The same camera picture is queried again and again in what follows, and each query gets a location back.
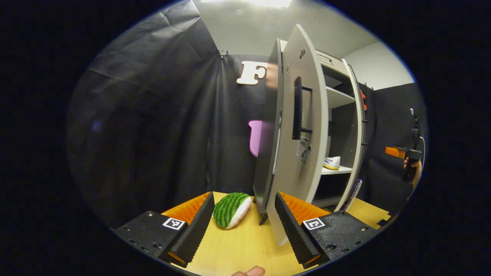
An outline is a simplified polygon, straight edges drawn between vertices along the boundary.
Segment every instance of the human hand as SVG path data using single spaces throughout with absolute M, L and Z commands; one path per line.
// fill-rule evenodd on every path
M 264 273 L 266 273 L 266 270 L 264 268 L 255 266 L 246 273 L 242 271 L 237 271 L 232 276 L 263 276 Z
M 406 157 L 406 159 L 404 160 L 404 168 L 408 166 L 408 162 L 409 162 L 409 157 Z M 419 178 L 421 177 L 421 172 L 423 171 L 423 165 L 421 164 L 421 161 L 413 162 L 410 165 L 411 167 L 416 168 L 416 173 L 414 174 L 414 178 L 412 179 L 412 189 L 414 191 L 416 185 L 419 182 Z

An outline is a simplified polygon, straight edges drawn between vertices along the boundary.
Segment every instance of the ceiling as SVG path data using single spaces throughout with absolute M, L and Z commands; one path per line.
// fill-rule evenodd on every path
M 217 48 L 230 54 L 269 56 L 276 38 L 288 40 L 295 24 L 303 27 L 317 50 L 337 58 L 378 42 L 334 8 L 311 0 L 292 0 L 287 8 L 239 0 L 193 2 Z

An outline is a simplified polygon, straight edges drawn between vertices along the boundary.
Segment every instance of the finger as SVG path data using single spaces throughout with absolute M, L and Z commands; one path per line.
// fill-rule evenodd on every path
M 247 276 L 263 276 L 266 270 L 262 267 L 255 266 L 251 270 L 247 271 L 245 274 Z
M 235 272 L 234 274 L 232 274 L 232 276 L 247 276 L 247 274 L 245 274 L 244 272 L 242 271 L 237 271 Z

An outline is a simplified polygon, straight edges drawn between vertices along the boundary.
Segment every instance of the watermelon plush toy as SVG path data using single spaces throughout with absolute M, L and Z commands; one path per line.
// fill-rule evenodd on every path
M 229 193 L 215 205 L 212 217 L 218 227 L 233 228 L 247 213 L 251 203 L 252 200 L 246 193 Z

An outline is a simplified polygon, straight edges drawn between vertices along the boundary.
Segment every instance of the cabinet door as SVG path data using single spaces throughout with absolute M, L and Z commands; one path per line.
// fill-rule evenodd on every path
M 252 186 L 257 208 L 261 214 L 266 212 L 278 146 L 281 109 L 283 108 L 283 72 L 281 72 L 281 68 L 280 42 L 279 39 L 276 39 L 266 72 L 263 124 Z
M 287 237 L 274 208 L 276 192 L 281 191 L 312 202 L 321 177 L 328 128 L 324 75 L 315 48 L 300 25 L 295 26 L 288 39 L 282 64 L 281 130 L 275 174 L 266 206 L 274 236 L 280 245 L 286 243 Z M 301 139 L 294 128 L 305 130 L 299 136 L 308 139 L 308 154 L 298 154 Z

